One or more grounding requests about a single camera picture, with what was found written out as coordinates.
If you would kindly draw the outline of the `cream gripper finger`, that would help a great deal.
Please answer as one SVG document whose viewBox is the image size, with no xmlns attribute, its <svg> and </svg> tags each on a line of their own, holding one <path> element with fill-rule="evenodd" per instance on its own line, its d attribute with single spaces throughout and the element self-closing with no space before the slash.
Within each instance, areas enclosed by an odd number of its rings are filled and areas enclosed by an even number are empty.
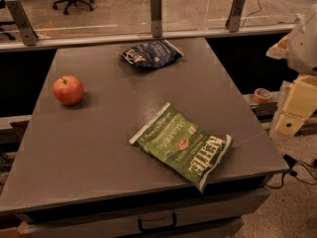
<svg viewBox="0 0 317 238">
<path fill-rule="evenodd" d="M 294 136 L 317 110 L 317 76 L 301 75 L 291 84 L 275 131 Z"/>
</svg>

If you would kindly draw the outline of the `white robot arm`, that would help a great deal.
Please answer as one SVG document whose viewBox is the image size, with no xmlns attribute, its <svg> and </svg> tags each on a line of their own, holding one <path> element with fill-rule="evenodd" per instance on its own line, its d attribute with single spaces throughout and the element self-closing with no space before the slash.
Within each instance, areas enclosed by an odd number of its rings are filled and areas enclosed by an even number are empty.
<svg viewBox="0 0 317 238">
<path fill-rule="evenodd" d="M 298 72 L 275 125 L 276 132 L 294 136 L 317 110 L 317 4 L 307 14 L 299 15 L 293 30 L 266 55 L 286 59 L 288 67 Z"/>
</svg>

